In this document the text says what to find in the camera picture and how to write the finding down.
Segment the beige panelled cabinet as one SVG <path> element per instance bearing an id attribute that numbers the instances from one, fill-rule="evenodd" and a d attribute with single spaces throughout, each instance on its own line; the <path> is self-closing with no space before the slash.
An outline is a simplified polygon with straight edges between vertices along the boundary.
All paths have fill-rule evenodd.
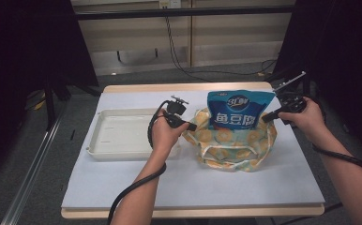
<path id="1" fill-rule="evenodd" d="M 75 12 L 159 9 L 159 0 L 70 0 Z M 294 5 L 295 0 L 181 0 L 181 8 Z M 261 62 L 278 57 L 290 13 L 80 21 L 98 75 Z"/>

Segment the person's left hand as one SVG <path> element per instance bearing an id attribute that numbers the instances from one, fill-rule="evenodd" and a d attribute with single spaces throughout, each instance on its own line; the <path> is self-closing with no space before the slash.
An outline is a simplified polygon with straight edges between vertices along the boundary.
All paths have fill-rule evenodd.
<path id="1" fill-rule="evenodd" d="M 158 118 L 152 126 L 153 153 L 155 155 L 169 155 L 180 135 L 189 127 L 188 123 L 183 123 L 177 128 L 170 127 L 164 113 L 163 109 L 159 111 Z"/>

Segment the person's right hand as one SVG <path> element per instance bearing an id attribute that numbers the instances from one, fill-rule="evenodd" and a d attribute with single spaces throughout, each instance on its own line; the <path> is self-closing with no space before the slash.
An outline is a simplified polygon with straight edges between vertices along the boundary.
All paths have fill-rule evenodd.
<path id="1" fill-rule="evenodd" d="M 318 143 L 324 139 L 328 129 L 324 124 L 324 118 L 319 105 L 308 97 L 303 97 L 303 99 L 307 103 L 303 112 L 280 112 L 279 118 L 293 122 L 311 142 Z"/>

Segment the white plastic tray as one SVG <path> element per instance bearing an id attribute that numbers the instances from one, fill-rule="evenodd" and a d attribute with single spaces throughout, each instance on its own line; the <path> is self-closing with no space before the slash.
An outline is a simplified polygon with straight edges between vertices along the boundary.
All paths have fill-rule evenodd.
<path id="1" fill-rule="evenodd" d="M 146 160 L 152 153 L 148 125 L 155 109 L 103 110 L 95 116 L 87 153 L 100 161 Z"/>

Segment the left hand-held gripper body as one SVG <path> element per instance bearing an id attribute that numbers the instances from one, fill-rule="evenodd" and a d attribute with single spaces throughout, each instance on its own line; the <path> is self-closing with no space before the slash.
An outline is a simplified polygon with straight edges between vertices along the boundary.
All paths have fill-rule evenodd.
<path id="1" fill-rule="evenodd" d="M 174 101 L 166 101 L 168 106 L 163 115 L 171 128 L 178 128 L 185 123 L 185 121 L 181 119 L 180 116 L 185 112 L 185 104 L 187 104 L 187 102 L 180 97 L 173 96 L 173 98 Z"/>

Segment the white wall socket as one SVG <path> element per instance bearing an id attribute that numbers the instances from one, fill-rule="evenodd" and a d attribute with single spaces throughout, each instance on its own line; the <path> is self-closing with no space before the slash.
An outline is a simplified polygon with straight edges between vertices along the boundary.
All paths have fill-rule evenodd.
<path id="1" fill-rule="evenodd" d="M 181 0 L 159 0 L 160 8 L 181 8 Z"/>

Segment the black curtain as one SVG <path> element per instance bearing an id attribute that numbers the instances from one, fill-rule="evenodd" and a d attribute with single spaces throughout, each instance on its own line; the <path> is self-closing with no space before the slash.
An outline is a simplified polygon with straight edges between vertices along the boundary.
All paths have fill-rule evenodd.
<path id="1" fill-rule="evenodd" d="M 67 99 L 68 85 L 97 86 L 70 0 L 0 0 L 0 160 L 37 90 Z"/>
<path id="2" fill-rule="evenodd" d="M 362 143 L 362 0 L 296 0 L 275 72 L 302 70 Z"/>

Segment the aluminium floor rail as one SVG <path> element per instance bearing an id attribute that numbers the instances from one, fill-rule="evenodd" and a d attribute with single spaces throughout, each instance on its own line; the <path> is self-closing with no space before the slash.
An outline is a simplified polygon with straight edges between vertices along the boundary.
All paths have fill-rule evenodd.
<path id="1" fill-rule="evenodd" d="M 54 119 L 53 125 L 46 131 L 45 136 L 37 150 L 37 154 L 35 155 L 28 172 L 24 177 L 22 184 L 13 198 L 8 210 L 6 211 L 0 225 L 17 225 L 33 186 L 38 178 L 42 164 L 51 148 L 51 145 L 53 144 L 53 140 L 63 120 L 67 107 L 67 102 L 60 104 L 58 116 Z"/>

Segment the black metal stand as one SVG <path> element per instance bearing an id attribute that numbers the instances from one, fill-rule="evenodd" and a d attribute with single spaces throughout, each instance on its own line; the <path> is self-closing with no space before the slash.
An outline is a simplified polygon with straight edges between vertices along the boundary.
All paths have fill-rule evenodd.
<path id="1" fill-rule="evenodd" d="M 71 97 L 71 93 L 67 89 L 67 85 L 73 85 L 77 88 L 83 90 L 85 93 L 92 95 L 93 97 L 99 97 L 100 92 L 95 90 L 87 85 L 81 84 L 77 82 L 75 79 L 71 79 L 70 77 L 60 77 L 57 79 L 47 78 L 44 83 L 44 94 L 45 94 L 45 102 L 46 102 L 46 110 L 48 116 L 48 123 L 46 130 L 49 131 L 56 122 L 56 114 L 54 110 L 53 104 L 53 95 L 57 95 L 60 100 L 67 101 Z"/>

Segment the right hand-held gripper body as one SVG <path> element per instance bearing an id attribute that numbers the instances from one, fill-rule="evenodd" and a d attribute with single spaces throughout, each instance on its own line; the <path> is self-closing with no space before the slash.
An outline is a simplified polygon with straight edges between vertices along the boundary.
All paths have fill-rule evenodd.
<path id="1" fill-rule="evenodd" d="M 302 71 L 300 75 L 292 78 L 288 82 L 283 82 L 279 87 L 274 89 L 274 93 L 279 99 L 281 107 L 278 109 L 278 112 L 286 113 L 301 113 L 307 106 L 304 97 L 301 94 L 294 92 L 286 92 L 286 87 L 302 78 L 306 75 L 305 71 Z"/>

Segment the pale blue table mat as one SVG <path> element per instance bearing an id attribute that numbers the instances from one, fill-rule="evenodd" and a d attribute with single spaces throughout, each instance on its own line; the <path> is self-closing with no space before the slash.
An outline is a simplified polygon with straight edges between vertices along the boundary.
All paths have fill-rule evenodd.
<path id="1" fill-rule="evenodd" d="M 292 129 L 275 121 L 278 136 L 255 172 L 211 169 L 196 159 L 197 148 L 180 140 L 178 157 L 160 176 L 156 207 L 217 207 L 323 203 L 324 197 Z M 69 178 L 64 208 L 108 208 L 144 162 L 94 160 L 84 143 Z"/>

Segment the black horizontal crossbar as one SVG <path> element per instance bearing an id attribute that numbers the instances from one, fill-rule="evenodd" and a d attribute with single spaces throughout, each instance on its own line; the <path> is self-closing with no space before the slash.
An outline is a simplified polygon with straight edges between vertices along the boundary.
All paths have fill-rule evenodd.
<path id="1" fill-rule="evenodd" d="M 198 7 L 198 8 L 170 8 L 170 9 L 140 9 L 126 11 L 85 11 L 77 12 L 75 18 L 84 20 L 109 19 L 140 19 L 158 17 L 184 17 L 184 16 L 217 16 L 242 14 L 273 14 L 291 13 L 294 6 L 263 6 L 263 7 Z"/>

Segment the blue snack packet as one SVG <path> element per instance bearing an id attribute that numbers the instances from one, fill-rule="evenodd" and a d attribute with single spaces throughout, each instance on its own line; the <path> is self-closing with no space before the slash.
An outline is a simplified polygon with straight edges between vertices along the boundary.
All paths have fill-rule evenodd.
<path id="1" fill-rule="evenodd" d="M 275 97 L 263 91 L 212 91 L 207 95 L 212 129 L 255 129 L 261 114 Z"/>

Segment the green orange patterned fabric bag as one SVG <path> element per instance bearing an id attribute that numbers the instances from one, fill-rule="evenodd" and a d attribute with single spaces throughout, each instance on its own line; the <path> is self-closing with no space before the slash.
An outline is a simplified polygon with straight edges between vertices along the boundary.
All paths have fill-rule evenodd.
<path id="1" fill-rule="evenodd" d="M 210 112 L 198 110 L 191 123 L 195 131 L 185 131 L 187 142 L 198 147 L 197 159 L 206 166 L 229 172 L 251 173 L 268 157 L 277 138 L 273 122 L 259 119 L 255 129 L 226 130 L 209 128 Z"/>

